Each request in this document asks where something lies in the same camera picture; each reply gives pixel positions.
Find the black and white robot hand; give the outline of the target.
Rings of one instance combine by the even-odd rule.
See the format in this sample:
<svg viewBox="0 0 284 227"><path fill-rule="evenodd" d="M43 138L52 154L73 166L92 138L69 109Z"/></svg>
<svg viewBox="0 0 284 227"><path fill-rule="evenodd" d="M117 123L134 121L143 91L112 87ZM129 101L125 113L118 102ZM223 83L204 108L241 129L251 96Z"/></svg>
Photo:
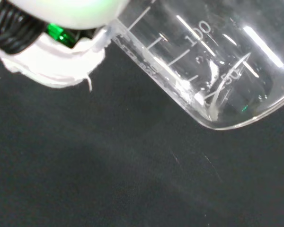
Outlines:
<svg viewBox="0 0 284 227"><path fill-rule="evenodd" d="M0 0L0 60L51 88L86 81L104 60L126 0Z"/></svg>

